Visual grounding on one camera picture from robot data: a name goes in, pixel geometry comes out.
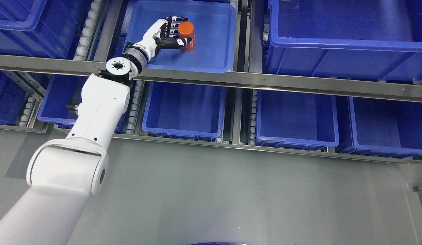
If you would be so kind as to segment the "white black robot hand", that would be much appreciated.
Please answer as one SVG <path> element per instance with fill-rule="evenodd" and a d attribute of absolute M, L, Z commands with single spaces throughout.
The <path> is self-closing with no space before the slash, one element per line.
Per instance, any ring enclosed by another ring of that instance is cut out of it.
<path fill-rule="evenodd" d="M 181 23 L 186 23 L 187 21 L 188 18 L 179 16 L 158 19 L 145 32 L 142 40 L 131 47 L 144 52 L 148 60 L 157 56 L 161 49 L 181 49 L 186 47 L 191 38 L 181 38 L 178 27 Z"/>

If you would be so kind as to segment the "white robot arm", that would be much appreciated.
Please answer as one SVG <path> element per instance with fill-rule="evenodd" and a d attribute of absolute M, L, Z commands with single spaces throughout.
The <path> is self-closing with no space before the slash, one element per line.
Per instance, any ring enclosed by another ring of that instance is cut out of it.
<path fill-rule="evenodd" d="M 0 245 L 66 245 L 109 164 L 108 147 L 130 102 L 129 82 L 151 59 L 148 48 L 128 43 L 106 70 L 81 90 L 78 118 L 66 138 L 47 141 L 33 154 L 29 189 L 0 220 Z"/>

